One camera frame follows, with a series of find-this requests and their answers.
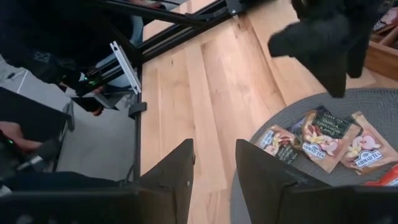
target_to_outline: ahmad tea logo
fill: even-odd
[[[364,166],[371,165],[372,163],[378,161],[382,157],[383,155],[378,150],[374,151],[363,150],[359,153],[358,158],[354,160],[354,162],[359,168],[362,168]]]
[[[265,148],[266,146],[269,146],[272,143],[272,137],[274,136],[274,132],[269,130],[267,134],[264,136],[260,143],[261,148]]]
[[[319,159],[324,159],[326,153],[321,150],[321,147],[315,143],[304,143],[303,150],[308,153],[309,155],[313,155]]]

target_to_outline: black device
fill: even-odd
[[[395,187],[332,187],[242,139],[236,166],[253,224],[398,222]]]
[[[33,223],[187,223],[193,184],[193,140],[120,188],[12,192],[0,197],[1,223],[25,215]]]

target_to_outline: wooden box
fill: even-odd
[[[365,59],[365,67],[386,77],[398,80],[398,26],[385,36],[372,35]]]

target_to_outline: white bracket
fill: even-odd
[[[121,46],[119,46],[118,43],[116,43],[116,41],[112,42],[110,45],[111,45],[113,53],[115,54],[120,66],[123,69],[124,74],[129,79],[130,85],[131,85],[134,93],[135,94],[141,93],[141,83],[139,82],[137,73],[131,67],[131,64],[130,64],[129,60],[127,59],[126,54],[124,53],[123,48]]]

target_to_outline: red object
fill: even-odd
[[[391,186],[398,187],[398,165],[395,165],[388,173],[379,179],[379,181],[369,181],[366,186]]]

